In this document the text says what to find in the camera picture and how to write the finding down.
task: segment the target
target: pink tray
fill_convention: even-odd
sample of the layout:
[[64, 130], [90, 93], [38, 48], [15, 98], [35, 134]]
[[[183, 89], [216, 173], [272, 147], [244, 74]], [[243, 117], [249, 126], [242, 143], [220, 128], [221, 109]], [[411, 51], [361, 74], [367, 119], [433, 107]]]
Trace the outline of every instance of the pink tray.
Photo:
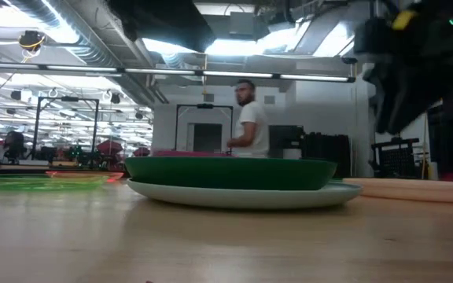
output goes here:
[[78, 178], [79, 176], [108, 176], [108, 182], [114, 182], [123, 177], [123, 172], [109, 171], [47, 171], [46, 174], [58, 178]]
[[156, 152], [154, 156], [230, 157], [226, 153], [195, 153], [172, 150]]

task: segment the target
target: desk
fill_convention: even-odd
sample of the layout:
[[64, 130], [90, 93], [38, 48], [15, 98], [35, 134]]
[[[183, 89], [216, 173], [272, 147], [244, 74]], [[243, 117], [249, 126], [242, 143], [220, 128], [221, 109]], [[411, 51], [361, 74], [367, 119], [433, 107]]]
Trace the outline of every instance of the desk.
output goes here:
[[453, 282], [453, 204], [219, 211], [128, 187], [0, 192], [0, 282]]

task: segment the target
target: man's arm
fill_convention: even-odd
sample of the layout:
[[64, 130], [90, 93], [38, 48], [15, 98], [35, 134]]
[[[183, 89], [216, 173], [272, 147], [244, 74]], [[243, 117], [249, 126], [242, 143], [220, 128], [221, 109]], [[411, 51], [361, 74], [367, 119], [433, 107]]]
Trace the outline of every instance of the man's arm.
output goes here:
[[254, 122], [244, 122], [242, 123], [244, 127], [244, 134], [239, 138], [230, 139], [226, 146], [229, 148], [239, 148], [239, 147], [248, 147], [252, 145], [255, 140], [256, 133], [256, 123]]

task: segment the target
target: man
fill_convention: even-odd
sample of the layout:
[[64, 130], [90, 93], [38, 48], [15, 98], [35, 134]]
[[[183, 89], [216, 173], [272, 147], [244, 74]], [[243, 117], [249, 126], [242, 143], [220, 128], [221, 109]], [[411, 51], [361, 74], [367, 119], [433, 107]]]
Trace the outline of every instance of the man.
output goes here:
[[235, 125], [236, 138], [226, 144], [235, 156], [264, 158], [269, 148], [268, 118], [263, 106], [255, 101], [256, 87], [248, 79], [238, 81], [235, 88], [237, 103], [242, 107]]

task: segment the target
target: green plate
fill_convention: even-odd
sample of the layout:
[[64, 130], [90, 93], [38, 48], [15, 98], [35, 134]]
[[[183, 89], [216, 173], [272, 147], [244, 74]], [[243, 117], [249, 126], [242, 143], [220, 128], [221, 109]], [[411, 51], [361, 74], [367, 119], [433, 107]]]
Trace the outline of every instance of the green plate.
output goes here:
[[234, 157], [133, 157], [125, 165], [135, 182], [215, 189], [321, 189], [337, 164], [321, 160]]
[[108, 176], [78, 176], [62, 178], [47, 174], [0, 175], [2, 190], [80, 190], [96, 189], [108, 180]]

